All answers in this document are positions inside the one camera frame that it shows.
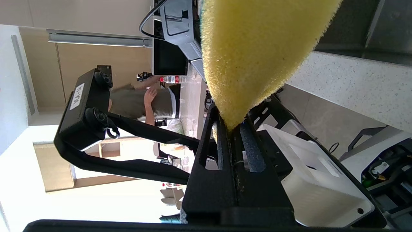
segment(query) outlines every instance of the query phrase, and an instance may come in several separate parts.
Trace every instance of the black cable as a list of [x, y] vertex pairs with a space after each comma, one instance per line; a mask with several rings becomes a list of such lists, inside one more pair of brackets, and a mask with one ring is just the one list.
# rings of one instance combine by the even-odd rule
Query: black cable
[[164, 38], [160, 37], [160, 36], [155, 36], [152, 34], [149, 34], [147, 32], [145, 32], [143, 30], [143, 26], [146, 24], [146, 22], [149, 20], [150, 16], [152, 16], [158, 9], [160, 9], [165, 3], [167, 2], [167, 0], [161, 0], [161, 2], [159, 2], [151, 11], [149, 11], [149, 13], [145, 16], [145, 18], [142, 20], [142, 22], [140, 23], [139, 26], [139, 31], [149, 37], [158, 39], [158, 40], [164, 40]]
[[332, 146], [330, 146], [330, 148], [329, 148], [329, 153], [333, 153], [336, 149], [337, 149], [337, 147], [339, 147], [339, 143], [338, 142], [336, 142], [336, 143], [334, 143], [334, 144], [332, 144]]

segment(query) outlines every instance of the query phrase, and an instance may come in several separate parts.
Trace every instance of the label sticker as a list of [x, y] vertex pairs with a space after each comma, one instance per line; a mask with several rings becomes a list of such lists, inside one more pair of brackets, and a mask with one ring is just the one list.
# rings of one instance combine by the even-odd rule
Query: label sticker
[[72, 104], [70, 109], [72, 110], [80, 105], [80, 100], [82, 99], [84, 83], [76, 87], [75, 92], [73, 93]]

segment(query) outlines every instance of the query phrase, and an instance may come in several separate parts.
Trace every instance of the hand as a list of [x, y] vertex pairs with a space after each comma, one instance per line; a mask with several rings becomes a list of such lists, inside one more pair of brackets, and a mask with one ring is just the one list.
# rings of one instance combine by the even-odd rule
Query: hand
[[154, 88], [150, 88], [145, 93], [145, 105], [152, 105], [152, 101], [157, 95], [157, 90]]

